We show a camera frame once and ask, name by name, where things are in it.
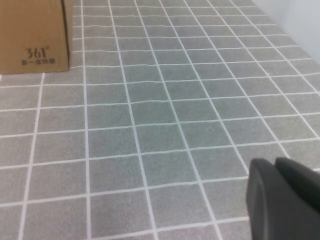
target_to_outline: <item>white wall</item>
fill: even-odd
[[[253,0],[320,63],[320,0]]]

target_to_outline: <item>floor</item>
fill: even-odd
[[[3,240],[249,240],[250,160],[320,171],[320,66],[250,0],[76,0],[69,72],[0,77]]]

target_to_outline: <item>cardboard box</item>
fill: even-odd
[[[0,74],[67,71],[73,5],[73,0],[0,0]]]

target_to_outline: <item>black plastic part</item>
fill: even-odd
[[[251,162],[246,203],[253,240],[320,240],[320,214],[265,159]]]

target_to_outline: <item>black object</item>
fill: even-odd
[[[253,159],[246,204],[253,240],[320,240],[320,175],[293,160]]]

